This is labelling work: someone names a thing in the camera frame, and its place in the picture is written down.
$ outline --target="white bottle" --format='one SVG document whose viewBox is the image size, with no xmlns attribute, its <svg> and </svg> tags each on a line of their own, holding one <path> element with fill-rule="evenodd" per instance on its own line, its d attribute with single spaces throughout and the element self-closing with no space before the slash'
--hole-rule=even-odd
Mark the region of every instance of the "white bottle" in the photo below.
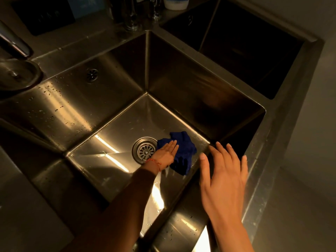
<svg viewBox="0 0 336 252">
<path fill-rule="evenodd" d="M 163 0 L 168 10 L 185 10 L 189 0 Z"/>
</svg>

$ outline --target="person's left hand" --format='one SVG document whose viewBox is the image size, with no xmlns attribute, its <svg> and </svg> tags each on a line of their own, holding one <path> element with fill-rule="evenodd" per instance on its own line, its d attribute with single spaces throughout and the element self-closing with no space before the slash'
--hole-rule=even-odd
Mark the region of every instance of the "person's left hand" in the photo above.
<svg viewBox="0 0 336 252">
<path fill-rule="evenodd" d="M 168 165 L 174 162 L 179 146 L 177 145 L 177 140 L 166 143 L 162 148 L 158 149 L 151 157 L 155 160 L 157 164 L 160 165 L 160 170 L 165 169 Z"/>
</svg>

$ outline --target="red bracelet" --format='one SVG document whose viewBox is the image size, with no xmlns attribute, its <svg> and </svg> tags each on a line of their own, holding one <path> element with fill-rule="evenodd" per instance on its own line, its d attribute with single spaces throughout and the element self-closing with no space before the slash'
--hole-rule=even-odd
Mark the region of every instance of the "red bracelet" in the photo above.
<svg viewBox="0 0 336 252">
<path fill-rule="evenodd" d="M 159 168 L 159 172 L 161 172 L 161 169 L 160 169 L 160 166 L 159 166 L 159 165 L 162 165 L 161 163 L 158 163 L 156 160 L 154 160 L 154 159 L 152 159 L 152 158 L 148 158 L 148 159 L 146 160 L 146 163 L 147 163 L 148 161 L 153 161 L 154 163 L 156 163 L 157 166 L 158 166 L 158 168 Z"/>
</svg>

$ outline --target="drain strainer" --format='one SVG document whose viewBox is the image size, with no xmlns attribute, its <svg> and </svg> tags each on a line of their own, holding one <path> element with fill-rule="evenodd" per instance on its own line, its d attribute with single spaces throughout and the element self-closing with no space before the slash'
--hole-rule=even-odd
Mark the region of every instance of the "drain strainer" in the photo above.
<svg viewBox="0 0 336 252">
<path fill-rule="evenodd" d="M 145 137 L 137 140 L 133 145 L 132 155 L 135 161 L 143 164 L 156 150 L 157 142 L 153 138 Z"/>
<path fill-rule="evenodd" d="M 98 78 L 98 70 L 97 69 L 89 69 L 86 78 L 89 81 L 88 83 L 91 84 Z"/>
</svg>

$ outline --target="blue cloth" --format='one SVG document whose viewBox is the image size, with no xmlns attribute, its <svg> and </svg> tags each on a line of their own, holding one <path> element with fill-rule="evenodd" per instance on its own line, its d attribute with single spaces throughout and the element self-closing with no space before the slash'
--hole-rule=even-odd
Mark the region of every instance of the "blue cloth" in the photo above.
<svg viewBox="0 0 336 252">
<path fill-rule="evenodd" d="M 191 142 L 189 135 L 185 131 L 170 132 L 169 135 L 170 139 L 161 139 L 157 141 L 157 149 L 162 148 L 166 143 L 169 143 L 172 140 L 177 140 L 179 148 L 175 155 L 174 163 L 170 165 L 170 168 L 181 175 L 187 175 L 191 168 L 191 157 L 197 152 L 195 144 Z"/>
</svg>

